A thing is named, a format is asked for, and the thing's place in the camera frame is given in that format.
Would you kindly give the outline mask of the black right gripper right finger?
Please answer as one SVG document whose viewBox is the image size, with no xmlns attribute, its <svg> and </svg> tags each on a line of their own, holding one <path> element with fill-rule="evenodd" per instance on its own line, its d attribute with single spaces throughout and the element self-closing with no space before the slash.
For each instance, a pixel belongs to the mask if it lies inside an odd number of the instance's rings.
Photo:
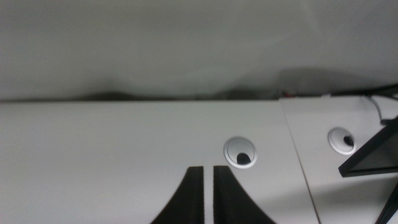
<svg viewBox="0 0 398 224">
<path fill-rule="evenodd" d="M 228 166 L 213 168 L 214 223 L 275 223 L 243 189 Z"/>
</svg>

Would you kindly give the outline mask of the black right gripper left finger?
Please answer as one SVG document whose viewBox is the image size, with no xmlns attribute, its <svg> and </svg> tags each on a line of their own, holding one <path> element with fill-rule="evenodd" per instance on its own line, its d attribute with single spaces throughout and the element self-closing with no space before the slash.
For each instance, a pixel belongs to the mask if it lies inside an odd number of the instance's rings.
<svg viewBox="0 0 398 224">
<path fill-rule="evenodd" d="M 171 199 L 152 223 L 204 223 L 203 173 L 201 166 L 189 167 Z"/>
</svg>

